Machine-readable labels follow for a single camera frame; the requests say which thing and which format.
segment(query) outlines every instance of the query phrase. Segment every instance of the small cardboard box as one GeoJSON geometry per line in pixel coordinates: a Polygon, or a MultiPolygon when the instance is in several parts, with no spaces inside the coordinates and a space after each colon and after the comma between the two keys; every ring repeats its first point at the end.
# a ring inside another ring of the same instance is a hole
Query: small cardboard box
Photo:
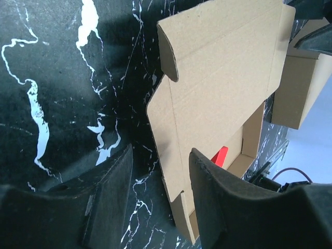
{"type": "Polygon", "coordinates": [[[329,22],[309,20],[289,43],[280,86],[274,95],[272,122],[299,129],[332,74],[332,56],[294,48],[304,36],[329,22]]]}
{"type": "Polygon", "coordinates": [[[165,75],[147,107],[179,231],[198,226],[189,176],[193,147],[242,176],[257,155],[264,100],[279,86],[295,9],[280,0],[214,0],[158,22],[165,75]]]}

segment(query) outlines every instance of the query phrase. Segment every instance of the white wall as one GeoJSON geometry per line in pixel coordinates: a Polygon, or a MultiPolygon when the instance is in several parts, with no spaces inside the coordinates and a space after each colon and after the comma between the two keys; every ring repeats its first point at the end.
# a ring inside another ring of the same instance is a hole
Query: white wall
{"type": "MultiPolygon", "coordinates": [[[[303,170],[314,183],[332,183],[332,77],[301,128],[289,129],[287,139],[289,145],[278,170],[295,167],[303,170]]],[[[296,171],[283,172],[276,179],[280,184],[304,180],[296,171]]]]}

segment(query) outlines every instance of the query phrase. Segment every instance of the marble table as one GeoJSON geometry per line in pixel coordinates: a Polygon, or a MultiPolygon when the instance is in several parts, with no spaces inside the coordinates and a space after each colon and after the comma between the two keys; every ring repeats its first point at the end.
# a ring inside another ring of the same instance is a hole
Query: marble table
{"type": "MultiPolygon", "coordinates": [[[[121,248],[200,248],[174,225],[146,105],[163,75],[157,21],[201,2],[1,1],[1,184],[45,191],[130,142],[134,166],[121,248]]],[[[272,102],[273,96],[259,157],[245,179],[285,138],[287,128],[270,123],[272,102]]]]}

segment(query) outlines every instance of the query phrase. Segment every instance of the cardboard box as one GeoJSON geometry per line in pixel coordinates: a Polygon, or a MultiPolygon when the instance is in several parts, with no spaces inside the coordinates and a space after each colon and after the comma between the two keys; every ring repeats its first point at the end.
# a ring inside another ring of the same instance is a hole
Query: cardboard box
{"type": "Polygon", "coordinates": [[[165,75],[147,115],[179,231],[199,233],[189,176],[193,147],[244,174],[257,154],[262,102],[280,84],[295,9],[280,0],[214,0],[158,22],[165,75]]]}
{"type": "Polygon", "coordinates": [[[294,48],[328,21],[310,20],[289,43],[281,83],[274,95],[272,122],[299,129],[332,74],[332,56],[294,48]]]}

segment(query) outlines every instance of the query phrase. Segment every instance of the black cable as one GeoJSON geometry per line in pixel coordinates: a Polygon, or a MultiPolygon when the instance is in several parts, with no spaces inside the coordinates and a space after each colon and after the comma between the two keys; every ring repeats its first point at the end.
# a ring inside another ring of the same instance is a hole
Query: black cable
{"type": "Polygon", "coordinates": [[[312,183],[312,180],[310,179],[310,177],[308,177],[308,175],[305,173],[305,172],[303,172],[302,170],[299,170],[299,169],[297,169],[297,168],[286,168],[286,169],[283,169],[283,170],[281,170],[281,171],[279,171],[273,178],[272,178],[272,180],[274,180],[274,179],[276,179],[281,173],[283,173],[283,172],[285,172],[285,171],[287,171],[287,170],[295,170],[295,171],[297,171],[297,172],[300,172],[308,181],[309,181],[309,183],[312,183]]]}

